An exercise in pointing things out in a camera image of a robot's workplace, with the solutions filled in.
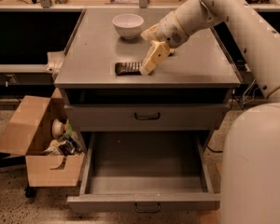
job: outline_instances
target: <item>cardboard box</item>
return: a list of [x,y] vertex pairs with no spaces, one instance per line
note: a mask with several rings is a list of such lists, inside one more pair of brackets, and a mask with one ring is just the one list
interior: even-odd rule
[[58,90],[51,98],[25,96],[0,135],[0,152],[25,156],[30,187],[69,187],[79,180],[84,154],[42,156],[55,119],[66,119]]

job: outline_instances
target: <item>bowl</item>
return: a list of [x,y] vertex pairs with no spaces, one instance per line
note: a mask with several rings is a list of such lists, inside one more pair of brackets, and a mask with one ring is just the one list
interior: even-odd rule
[[115,30],[124,39],[133,39],[141,34],[144,20],[136,14],[121,14],[112,20]]

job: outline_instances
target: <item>drawer front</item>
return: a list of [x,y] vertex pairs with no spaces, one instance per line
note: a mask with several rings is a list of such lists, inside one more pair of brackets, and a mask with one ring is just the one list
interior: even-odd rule
[[86,131],[217,129],[228,105],[66,105],[73,127]]
[[220,194],[189,193],[183,195],[80,195],[68,197],[74,212],[137,212],[218,210]]

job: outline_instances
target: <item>caster wheel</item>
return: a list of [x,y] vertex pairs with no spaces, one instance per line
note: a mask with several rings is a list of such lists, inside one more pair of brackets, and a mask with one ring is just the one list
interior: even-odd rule
[[27,188],[25,189],[25,197],[26,198],[34,198],[36,194],[36,188],[30,187],[29,184],[27,185]]

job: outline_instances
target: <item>floor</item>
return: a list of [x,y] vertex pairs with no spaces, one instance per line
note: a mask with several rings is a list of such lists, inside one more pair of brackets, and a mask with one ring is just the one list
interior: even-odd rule
[[[14,103],[0,104],[0,133],[4,130],[13,111],[17,106]],[[242,113],[233,106],[225,117],[219,130],[215,131],[210,148],[221,150],[225,135],[232,122]],[[214,191],[219,192],[220,176],[216,163],[221,162],[222,154],[207,149],[204,153],[208,163],[209,173],[213,182]],[[0,168],[0,223],[190,223],[200,224],[196,211],[173,212],[158,214],[136,213],[73,213],[66,204],[66,198],[78,195],[76,188],[38,188],[36,196],[31,199],[25,197],[27,175],[25,165]]]

